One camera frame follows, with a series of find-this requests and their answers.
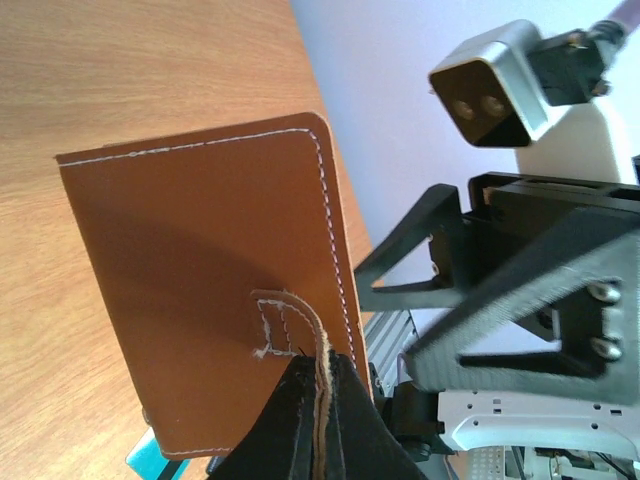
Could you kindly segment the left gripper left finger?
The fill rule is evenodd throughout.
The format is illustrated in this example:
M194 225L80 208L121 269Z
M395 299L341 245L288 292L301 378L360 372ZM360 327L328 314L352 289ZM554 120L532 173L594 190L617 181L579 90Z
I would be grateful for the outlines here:
M249 433L211 479L310 479L315 359L294 357Z

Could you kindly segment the brown leather card holder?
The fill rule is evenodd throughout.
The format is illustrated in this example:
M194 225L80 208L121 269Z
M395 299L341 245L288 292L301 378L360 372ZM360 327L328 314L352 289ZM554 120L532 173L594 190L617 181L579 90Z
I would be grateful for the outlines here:
M57 157L143 411L170 459L225 455L293 356L304 310L369 369L332 138L299 113Z

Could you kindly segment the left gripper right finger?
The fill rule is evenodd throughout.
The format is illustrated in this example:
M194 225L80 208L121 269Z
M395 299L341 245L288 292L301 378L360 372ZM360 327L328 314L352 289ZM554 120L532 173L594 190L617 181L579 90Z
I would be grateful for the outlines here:
M423 479L424 473L387 429L351 361L332 352L330 371L327 477Z

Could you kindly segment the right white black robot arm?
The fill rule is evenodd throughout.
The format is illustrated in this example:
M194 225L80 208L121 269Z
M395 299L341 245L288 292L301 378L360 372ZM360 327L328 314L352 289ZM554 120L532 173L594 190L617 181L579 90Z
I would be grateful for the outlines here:
M639 180L603 100L570 108L515 174L428 188L356 268L366 311L441 308L403 355L434 450L639 457Z

